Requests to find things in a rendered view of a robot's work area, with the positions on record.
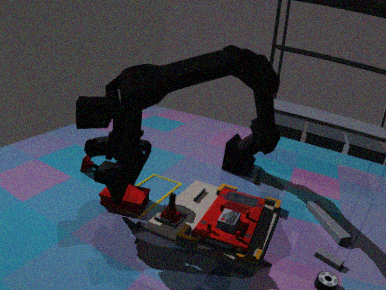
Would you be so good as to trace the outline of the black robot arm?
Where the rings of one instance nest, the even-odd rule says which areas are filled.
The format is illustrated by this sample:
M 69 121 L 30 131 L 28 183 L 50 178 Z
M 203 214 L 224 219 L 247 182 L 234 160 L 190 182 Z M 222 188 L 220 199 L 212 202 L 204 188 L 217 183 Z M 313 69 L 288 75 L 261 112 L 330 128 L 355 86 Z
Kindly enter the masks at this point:
M 238 154 L 248 164 L 250 157 L 259 151 L 264 155 L 273 152 L 281 137 L 275 124 L 273 102 L 280 79 L 265 55 L 234 45 L 166 65 L 142 64 L 123 69 L 105 86 L 105 97 L 79 97 L 76 127 L 109 128 L 113 119 L 117 130 L 138 130 L 142 110 L 160 103 L 168 93 L 228 75 L 239 78 L 254 91 L 257 118 L 251 121 L 253 133 L 242 140 L 238 138 L 235 144 Z M 89 138 L 84 152 L 90 157 L 102 155 L 111 160 L 113 138 L 110 135 Z

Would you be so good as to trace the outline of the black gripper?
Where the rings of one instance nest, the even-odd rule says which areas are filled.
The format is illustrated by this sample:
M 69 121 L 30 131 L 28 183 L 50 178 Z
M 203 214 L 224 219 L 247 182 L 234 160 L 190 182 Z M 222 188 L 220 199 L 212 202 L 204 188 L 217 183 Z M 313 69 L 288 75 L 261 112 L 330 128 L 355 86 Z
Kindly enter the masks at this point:
M 144 130 L 117 130 L 113 127 L 108 135 L 113 138 L 112 158 L 117 162 L 104 161 L 94 171 L 94 181 L 105 184 L 113 204 L 120 206 L 128 185 L 136 179 L 151 153 L 151 144 L 143 140 Z M 145 151 L 145 154 L 143 152 Z

